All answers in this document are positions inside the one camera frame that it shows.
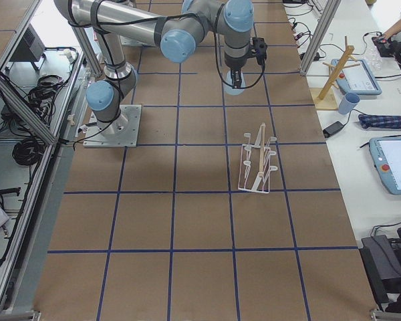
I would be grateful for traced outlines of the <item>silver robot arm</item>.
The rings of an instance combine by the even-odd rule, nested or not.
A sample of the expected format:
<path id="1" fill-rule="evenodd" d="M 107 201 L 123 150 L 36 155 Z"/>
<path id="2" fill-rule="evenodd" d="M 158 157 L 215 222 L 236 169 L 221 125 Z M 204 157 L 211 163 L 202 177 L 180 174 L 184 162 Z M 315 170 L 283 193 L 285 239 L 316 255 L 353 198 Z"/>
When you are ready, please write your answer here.
<path id="1" fill-rule="evenodd" d="M 253 57 L 254 8 L 251 1 L 184 1 L 180 14 L 164 16 L 130 5 L 129 1 L 56 1 L 55 6 L 72 27 L 91 27 L 105 60 L 105 80 L 89 87 L 86 98 L 99 133 L 118 136 L 129 119 L 121 102 L 137 85 L 137 75 L 126 59 L 121 39 L 132 38 L 160 49 L 180 64 L 195 51 L 208 33 L 225 41 L 229 68 L 223 83 L 232 91 L 244 90 L 242 69 Z"/>

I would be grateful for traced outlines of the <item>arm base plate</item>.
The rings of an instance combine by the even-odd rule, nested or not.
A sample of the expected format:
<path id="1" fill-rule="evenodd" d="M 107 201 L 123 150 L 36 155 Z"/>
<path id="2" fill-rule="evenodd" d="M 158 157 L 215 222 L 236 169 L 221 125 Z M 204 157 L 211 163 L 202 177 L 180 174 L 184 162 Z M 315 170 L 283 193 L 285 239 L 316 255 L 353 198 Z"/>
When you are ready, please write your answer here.
<path id="1" fill-rule="evenodd" d="M 83 141 L 83 146 L 85 148 L 136 147 L 142 106 L 122 104 L 120 111 L 120 116 L 111 125 L 100 122 L 100 126 L 96 124 L 90 126 L 86 132 L 88 139 Z"/>

